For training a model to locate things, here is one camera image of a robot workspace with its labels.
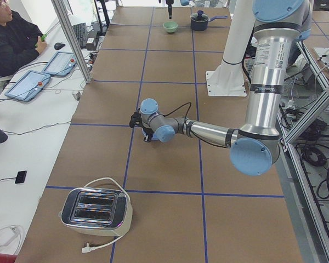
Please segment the green ceramic bowl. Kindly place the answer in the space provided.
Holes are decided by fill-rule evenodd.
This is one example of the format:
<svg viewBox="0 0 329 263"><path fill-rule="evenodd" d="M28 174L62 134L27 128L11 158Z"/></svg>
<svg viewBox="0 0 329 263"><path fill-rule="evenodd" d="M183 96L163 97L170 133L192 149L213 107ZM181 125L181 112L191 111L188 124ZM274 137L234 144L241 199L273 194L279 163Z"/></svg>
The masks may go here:
<svg viewBox="0 0 329 263"><path fill-rule="evenodd" d="M175 21L164 22L162 26L167 33L175 33L178 28L178 24Z"/></svg>

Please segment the blue saucepan with glass lid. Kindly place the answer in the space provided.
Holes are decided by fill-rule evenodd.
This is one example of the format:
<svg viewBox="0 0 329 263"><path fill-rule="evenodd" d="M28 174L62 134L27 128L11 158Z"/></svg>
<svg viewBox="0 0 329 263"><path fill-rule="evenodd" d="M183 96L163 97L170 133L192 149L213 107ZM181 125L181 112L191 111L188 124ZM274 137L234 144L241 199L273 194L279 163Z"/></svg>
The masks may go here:
<svg viewBox="0 0 329 263"><path fill-rule="evenodd" d="M216 19L227 19L228 16L209 17L203 10L198 10L190 15L190 27L193 31L204 31L208 27L208 23Z"/></svg>

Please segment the black keyboard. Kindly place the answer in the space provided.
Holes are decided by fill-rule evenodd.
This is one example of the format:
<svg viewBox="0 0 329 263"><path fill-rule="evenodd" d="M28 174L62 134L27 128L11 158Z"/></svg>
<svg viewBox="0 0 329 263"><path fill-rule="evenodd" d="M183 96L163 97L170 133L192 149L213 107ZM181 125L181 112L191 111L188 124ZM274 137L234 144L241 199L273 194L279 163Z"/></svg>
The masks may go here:
<svg viewBox="0 0 329 263"><path fill-rule="evenodd" d="M76 39L78 44L81 48L86 47L86 41L87 41L87 27L86 23L79 23L72 26L72 29L75 33Z"/></svg>

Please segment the upper blue teach pendant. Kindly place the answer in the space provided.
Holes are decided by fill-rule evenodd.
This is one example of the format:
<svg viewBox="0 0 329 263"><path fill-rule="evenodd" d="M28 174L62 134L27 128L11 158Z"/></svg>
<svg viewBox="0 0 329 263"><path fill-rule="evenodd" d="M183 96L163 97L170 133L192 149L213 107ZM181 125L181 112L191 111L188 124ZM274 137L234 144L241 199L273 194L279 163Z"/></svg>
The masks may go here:
<svg viewBox="0 0 329 263"><path fill-rule="evenodd" d="M51 76L65 77L76 66L76 58L73 53L56 52L45 65L42 72Z"/></svg>

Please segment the blue teach pendant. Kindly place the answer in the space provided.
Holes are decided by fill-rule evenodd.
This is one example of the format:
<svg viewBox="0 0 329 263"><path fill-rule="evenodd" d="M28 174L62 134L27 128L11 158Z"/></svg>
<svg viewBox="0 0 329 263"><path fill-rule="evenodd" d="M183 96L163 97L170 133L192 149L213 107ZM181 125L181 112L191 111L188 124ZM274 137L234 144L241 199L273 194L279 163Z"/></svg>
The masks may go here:
<svg viewBox="0 0 329 263"><path fill-rule="evenodd" d="M44 89L50 79L51 76L47 73L27 71L5 92L5 96L17 101L28 102Z"/></svg>
<svg viewBox="0 0 329 263"><path fill-rule="evenodd" d="M45 65L42 72L51 76L65 77L76 66L76 58L73 53L56 52Z"/></svg>

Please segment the white toaster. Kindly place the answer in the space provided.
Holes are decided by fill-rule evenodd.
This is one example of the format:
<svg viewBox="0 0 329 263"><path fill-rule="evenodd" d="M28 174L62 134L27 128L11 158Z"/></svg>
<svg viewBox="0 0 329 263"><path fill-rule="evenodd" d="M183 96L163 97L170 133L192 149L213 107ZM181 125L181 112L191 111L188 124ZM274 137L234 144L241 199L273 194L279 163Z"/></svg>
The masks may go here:
<svg viewBox="0 0 329 263"><path fill-rule="evenodd" d="M129 231L132 215L131 199L122 190L79 187L69 192L60 218L82 234L118 237Z"/></svg>

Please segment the black computer mouse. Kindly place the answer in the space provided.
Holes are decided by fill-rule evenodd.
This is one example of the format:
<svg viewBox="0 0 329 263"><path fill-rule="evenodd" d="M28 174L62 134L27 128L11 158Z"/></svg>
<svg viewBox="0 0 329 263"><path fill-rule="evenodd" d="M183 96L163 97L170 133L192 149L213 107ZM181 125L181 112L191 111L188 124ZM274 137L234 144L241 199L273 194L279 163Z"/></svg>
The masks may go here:
<svg viewBox="0 0 329 263"><path fill-rule="evenodd" d="M62 49L64 46L65 46L65 43L58 42L58 43L55 43L55 44L54 44L54 49L55 49L55 50L60 50L60 49Z"/></svg>

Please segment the lower blue teach pendant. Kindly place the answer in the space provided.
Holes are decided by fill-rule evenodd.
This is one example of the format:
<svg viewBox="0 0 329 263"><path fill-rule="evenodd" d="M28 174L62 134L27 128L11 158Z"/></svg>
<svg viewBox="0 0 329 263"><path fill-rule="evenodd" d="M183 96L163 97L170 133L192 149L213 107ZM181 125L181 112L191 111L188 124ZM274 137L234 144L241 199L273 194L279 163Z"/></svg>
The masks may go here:
<svg viewBox="0 0 329 263"><path fill-rule="evenodd" d="M5 96L17 101L28 102L44 89L50 79L51 76L47 73L27 71L5 92Z"/></svg>

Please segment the small black box device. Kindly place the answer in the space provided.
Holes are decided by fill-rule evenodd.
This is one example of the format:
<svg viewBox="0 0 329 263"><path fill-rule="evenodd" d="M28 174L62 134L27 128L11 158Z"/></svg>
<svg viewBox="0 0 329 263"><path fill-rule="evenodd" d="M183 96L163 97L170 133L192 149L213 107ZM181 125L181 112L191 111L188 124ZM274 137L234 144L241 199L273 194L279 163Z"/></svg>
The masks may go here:
<svg viewBox="0 0 329 263"><path fill-rule="evenodd" d="M26 174L27 174L26 170L19 171L17 173L16 178L15 178L15 184L23 184L25 182L25 179L26 179Z"/></svg>

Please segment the person in black jacket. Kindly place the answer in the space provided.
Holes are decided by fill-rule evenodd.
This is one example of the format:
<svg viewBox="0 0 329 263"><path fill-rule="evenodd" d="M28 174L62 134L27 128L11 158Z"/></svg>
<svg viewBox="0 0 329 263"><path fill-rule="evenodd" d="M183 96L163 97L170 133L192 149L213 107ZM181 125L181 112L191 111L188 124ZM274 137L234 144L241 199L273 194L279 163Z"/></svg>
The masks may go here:
<svg viewBox="0 0 329 263"><path fill-rule="evenodd" d="M0 77L13 75L39 57L47 47L42 36L37 25L0 1Z"/></svg>

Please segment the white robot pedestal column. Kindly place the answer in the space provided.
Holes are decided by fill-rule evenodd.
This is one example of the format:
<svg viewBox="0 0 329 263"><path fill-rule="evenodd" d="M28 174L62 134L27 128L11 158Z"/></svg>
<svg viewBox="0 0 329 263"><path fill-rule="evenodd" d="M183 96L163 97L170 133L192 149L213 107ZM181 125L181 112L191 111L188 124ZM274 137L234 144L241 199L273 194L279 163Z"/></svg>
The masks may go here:
<svg viewBox="0 0 329 263"><path fill-rule="evenodd" d="M242 63L254 28L255 16L251 0L236 2L221 64L206 72L209 96L247 95Z"/></svg>

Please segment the aluminium frame post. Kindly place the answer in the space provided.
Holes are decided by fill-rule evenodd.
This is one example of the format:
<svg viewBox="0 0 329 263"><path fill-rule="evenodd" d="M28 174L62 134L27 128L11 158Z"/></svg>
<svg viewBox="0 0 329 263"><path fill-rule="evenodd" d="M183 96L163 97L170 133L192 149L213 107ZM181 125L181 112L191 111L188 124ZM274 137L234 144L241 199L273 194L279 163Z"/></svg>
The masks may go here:
<svg viewBox="0 0 329 263"><path fill-rule="evenodd" d="M78 64L78 67L82 73L82 76L84 78L84 81L86 84L89 84L92 80L92 77L90 75L90 71L87 67L87 64L85 62L84 56L82 54L80 45L77 41L77 38L75 36L74 30L72 28L72 25L69 20L69 16L67 14L67 9L64 6L64 3L61 0L51 0L52 5L54 7L55 13L59 19L59 22L61 24L61 28L65 34L65 37L76 57L76 61Z"/></svg>

